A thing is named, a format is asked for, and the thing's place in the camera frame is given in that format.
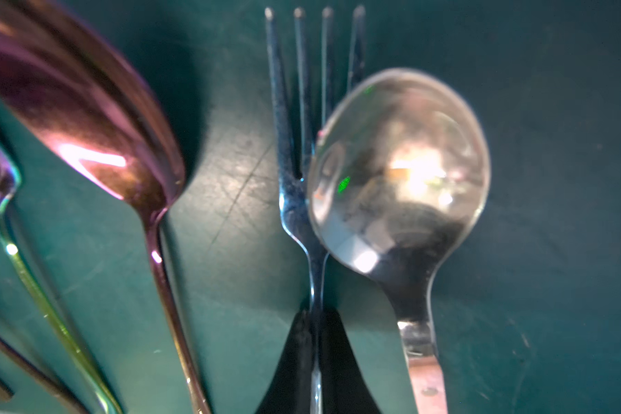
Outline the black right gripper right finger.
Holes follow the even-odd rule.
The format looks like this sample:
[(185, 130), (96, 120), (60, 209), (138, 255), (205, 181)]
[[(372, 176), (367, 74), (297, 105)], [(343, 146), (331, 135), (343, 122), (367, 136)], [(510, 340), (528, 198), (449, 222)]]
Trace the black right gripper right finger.
[(381, 413), (362, 376), (343, 321), (336, 309), (326, 309), (320, 336), (324, 413)]

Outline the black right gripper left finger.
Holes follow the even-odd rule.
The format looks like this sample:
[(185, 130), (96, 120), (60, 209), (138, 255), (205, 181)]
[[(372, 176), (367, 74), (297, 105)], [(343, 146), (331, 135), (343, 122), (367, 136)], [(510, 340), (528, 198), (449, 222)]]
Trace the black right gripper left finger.
[(312, 336), (307, 310), (295, 315), (274, 377), (256, 413), (309, 414), (311, 411)]

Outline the blue metal fork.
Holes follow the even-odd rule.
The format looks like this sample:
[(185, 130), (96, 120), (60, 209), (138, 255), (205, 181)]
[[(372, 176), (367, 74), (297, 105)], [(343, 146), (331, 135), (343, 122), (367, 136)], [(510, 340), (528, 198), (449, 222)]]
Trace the blue metal fork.
[(312, 76), (309, 62), (306, 14), (295, 8), (294, 39), (296, 45), (299, 132), (293, 135), (284, 60), (281, 55), (277, 17), (274, 9), (265, 9), (267, 58), (272, 92), (274, 132), (277, 140), (279, 218), (282, 229), (305, 254), (309, 276), (308, 317), (312, 336), (312, 379), (310, 413), (324, 413), (322, 373), (320, 367), (320, 336), (324, 310), (325, 271), (329, 253), (312, 229), (307, 202), (311, 194), (310, 167), (317, 149), (317, 135), (335, 108), (333, 88), (333, 20), (334, 10), (322, 11), (320, 117), (312, 109)]

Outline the purple metal spoon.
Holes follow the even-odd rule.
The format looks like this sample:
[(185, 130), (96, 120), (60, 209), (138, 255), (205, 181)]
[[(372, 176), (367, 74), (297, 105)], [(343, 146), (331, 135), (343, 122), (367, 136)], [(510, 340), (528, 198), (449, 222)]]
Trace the purple metal spoon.
[(89, 412), (66, 386), (58, 383), (58, 381), (54, 381), (41, 372), (39, 368), (29, 362), (25, 357), (12, 348), (12, 346), (8, 345), (8, 343), (6, 343), (6, 341), (1, 337), (0, 352), (20, 367), (22, 371), (42, 386), (49, 394), (56, 398), (63, 406), (65, 406), (65, 408), (67, 408), (67, 410), (69, 410), (69, 412), (84, 414)]

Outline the silver spoon pink handle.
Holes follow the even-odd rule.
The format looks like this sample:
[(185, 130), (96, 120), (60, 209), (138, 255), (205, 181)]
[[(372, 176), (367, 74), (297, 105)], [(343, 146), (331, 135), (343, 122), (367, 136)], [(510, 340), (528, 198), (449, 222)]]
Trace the silver spoon pink handle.
[(431, 288), (483, 212), (491, 177), (472, 108), (418, 70), (365, 79), (318, 138), (307, 180), (312, 228), (336, 260), (386, 295), (420, 413), (448, 410)]

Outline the rainbow iridescent fork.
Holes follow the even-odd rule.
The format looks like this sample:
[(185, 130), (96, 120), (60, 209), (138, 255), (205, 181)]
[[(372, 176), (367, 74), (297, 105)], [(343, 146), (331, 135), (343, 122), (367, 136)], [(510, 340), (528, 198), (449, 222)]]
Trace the rainbow iridescent fork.
[(3, 245), (3, 250), (44, 319), (48, 321), (75, 367), (89, 384), (103, 411), (105, 413), (122, 413), (124, 409), (106, 384), (97, 364), (82, 350), (79, 342), (67, 328), (51, 299), (44, 293), (39, 281), (33, 276), (30, 266), (22, 258), (19, 246), (10, 232), (6, 212), (10, 201), (16, 196), (21, 184), (22, 175), (17, 165), (0, 145), (0, 243)]

